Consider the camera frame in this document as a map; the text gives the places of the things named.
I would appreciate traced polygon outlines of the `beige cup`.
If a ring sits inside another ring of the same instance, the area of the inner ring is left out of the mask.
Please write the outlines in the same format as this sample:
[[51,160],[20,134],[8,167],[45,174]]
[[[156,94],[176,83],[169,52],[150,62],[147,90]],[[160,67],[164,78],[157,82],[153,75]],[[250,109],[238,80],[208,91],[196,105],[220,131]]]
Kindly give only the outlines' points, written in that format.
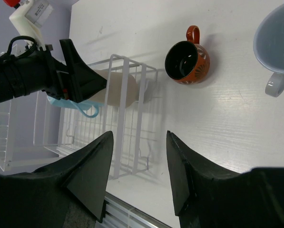
[[[121,90],[122,90],[122,79],[123,74],[120,72],[111,72],[109,88],[108,88],[108,100],[107,104],[110,106],[120,107],[121,101]],[[97,102],[104,104],[106,97],[107,87],[95,95],[93,95],[88,100],[92,102]],[[127,89],[126,89],[126,105],[125,107],[131,106],[135,101],[138,100],[139,96],[139,86],[136,79],[129,74],[127,79]]]

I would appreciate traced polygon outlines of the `light blue cream-lined mug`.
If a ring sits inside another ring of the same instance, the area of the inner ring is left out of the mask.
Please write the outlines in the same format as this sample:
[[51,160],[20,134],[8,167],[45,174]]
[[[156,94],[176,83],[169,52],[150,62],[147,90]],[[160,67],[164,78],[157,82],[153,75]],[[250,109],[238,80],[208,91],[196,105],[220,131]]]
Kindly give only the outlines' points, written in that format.
[[[75,103],[70,100],[60,99],[57,100],[51,96],[47,96],[48,101],[51,105],[61,108],[70,108],[79,110],[86,118],[95,118],[99,114],[99,108],[103,106],[101,103],[93,102],[90,100],[85,100],[80,103]],[[95,108],[95,113],[88,115],[86,111],[90,110],[92,107]]]

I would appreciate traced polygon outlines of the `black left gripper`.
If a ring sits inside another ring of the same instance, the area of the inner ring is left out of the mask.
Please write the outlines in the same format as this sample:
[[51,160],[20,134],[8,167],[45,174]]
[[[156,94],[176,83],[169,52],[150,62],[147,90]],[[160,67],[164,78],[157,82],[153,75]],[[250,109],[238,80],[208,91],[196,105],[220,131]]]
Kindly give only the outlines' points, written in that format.
[[[18,40],[30,41],[32,45],[15,56],[11,53],[12,45]],[[38,50],[31,37],[13,38],[7,51],[0,55],[0,100],[42,91],[58,100],[80,103],[106,88],[107,80],[85,64],[71,39],[61,39],[60,45],[67,69],[52,57],[49,46]]]

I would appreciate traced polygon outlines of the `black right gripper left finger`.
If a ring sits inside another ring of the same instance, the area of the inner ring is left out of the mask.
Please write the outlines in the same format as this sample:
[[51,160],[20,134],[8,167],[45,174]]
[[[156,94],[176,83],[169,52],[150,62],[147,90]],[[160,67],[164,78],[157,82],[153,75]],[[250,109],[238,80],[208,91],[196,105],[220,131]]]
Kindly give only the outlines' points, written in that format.
[[102,222],[113,146],[108,131],[33,172],[0,175],[0,228],[93,228]]

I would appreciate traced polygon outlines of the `grey footed mug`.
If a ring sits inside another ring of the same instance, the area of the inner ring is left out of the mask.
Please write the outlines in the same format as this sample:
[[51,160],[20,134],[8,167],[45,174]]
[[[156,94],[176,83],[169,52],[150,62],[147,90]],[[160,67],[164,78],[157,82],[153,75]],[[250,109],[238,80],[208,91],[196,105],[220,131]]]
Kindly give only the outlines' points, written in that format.
[[265,93],[278,97],[284,91],[284,4],[269,13],[259,25],[253,51],[259,63],[273,72]]

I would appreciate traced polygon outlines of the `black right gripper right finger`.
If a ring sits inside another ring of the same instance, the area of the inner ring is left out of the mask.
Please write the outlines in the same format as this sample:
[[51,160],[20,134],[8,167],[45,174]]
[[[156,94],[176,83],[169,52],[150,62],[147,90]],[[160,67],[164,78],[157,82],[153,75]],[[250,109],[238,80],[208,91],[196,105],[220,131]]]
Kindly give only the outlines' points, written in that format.
[[175,215],[183,228],[284,228],[284,167],[226,169],[166,134]]

